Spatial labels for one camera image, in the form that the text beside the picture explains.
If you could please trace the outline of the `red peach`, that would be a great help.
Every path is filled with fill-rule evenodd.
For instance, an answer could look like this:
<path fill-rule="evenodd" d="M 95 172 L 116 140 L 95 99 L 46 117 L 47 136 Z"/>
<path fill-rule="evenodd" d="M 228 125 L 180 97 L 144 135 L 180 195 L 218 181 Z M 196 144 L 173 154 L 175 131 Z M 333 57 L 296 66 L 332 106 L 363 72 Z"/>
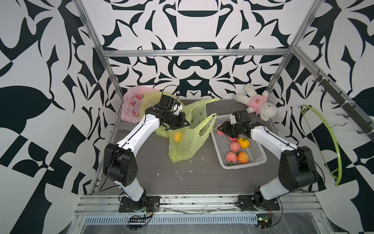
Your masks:
<path fill-rule="evenodd" d="M 222 128 L 221 125 L 217 127 L 217 134 L 220 135 L 220 136 L 225 135 L 225 133 L 222 132 L 222 129 L 223 129 L 223 128 Z"/>

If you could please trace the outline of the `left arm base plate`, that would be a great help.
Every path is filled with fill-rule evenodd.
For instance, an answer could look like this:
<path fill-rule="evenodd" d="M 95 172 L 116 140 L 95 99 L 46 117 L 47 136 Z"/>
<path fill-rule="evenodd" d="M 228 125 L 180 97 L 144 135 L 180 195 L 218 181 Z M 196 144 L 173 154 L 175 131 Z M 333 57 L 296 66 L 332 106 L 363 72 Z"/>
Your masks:
<path fill-rule="evenodd" d="M 154 212 L 160 206 L 159 196 L 145 196 L 143 195 L 139 201 L 133 201 L 128 197 L 122 197 L 120 200 L 120 213 L 136 213 L 136 212 Z"/>

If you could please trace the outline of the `white plastic basket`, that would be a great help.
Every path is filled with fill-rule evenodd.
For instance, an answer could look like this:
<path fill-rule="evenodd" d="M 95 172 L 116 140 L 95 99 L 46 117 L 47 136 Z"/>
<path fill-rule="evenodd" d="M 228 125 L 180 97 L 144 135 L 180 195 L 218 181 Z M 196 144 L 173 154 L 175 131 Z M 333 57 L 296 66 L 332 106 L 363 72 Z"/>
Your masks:
<path fill-rule="evenodd" d="M 230 138 L 218 130 L 230 115 L 217 116 L 212 130 L 212 139 L 220 165 L 224 169 L 242 169 L 266 163 L 263 147 L 256 141 L 240 135 Z"/>

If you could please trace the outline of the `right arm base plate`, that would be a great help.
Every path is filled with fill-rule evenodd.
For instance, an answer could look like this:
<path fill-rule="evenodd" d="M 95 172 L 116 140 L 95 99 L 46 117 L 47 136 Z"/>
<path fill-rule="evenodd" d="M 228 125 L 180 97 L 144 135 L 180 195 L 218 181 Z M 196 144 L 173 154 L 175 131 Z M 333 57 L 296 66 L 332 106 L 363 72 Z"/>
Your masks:
<path fill-rule="evenodd" d="M 242 211 L 280 211 L 277 199 L 266 200 L 260 192 L 253 195 L 239 195 L 236 206 Z"/>

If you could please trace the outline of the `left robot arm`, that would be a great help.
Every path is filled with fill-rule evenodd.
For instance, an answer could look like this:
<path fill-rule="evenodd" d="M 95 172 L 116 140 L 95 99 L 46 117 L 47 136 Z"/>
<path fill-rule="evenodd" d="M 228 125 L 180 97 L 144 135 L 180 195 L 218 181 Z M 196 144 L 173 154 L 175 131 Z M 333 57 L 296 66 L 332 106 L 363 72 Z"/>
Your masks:
<path fill-rule="evenodd" d="M 134 203 L 145 204 L 146 192 L 137 180 L 136 155 L 149 136 L 160 126 L 178 130 L 190 125 L 183 106 L 173 97 L 162 95 L 158 104 L 145 110 L 138 125 L 116 144 L 108 144 L 104 151 L 103 173 L 120 187 Z"/>

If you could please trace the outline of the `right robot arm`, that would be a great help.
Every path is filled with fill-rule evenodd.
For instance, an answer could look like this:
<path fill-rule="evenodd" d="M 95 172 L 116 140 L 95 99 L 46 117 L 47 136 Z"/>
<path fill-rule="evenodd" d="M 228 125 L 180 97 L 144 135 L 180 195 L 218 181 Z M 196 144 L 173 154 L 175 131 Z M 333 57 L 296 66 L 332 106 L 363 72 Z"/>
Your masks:
<path fill-rule="evenodd" d="M 279 160 L 278 176 L 255 193 L 259 201 L 272 200 L 318 181 L 310 148 L 299 147 L 276 135 L 260 122 L 253 122 L 247 111 L 234 112 L 218 130 L 231 138 L 240 135 L 258 142 Z"/>

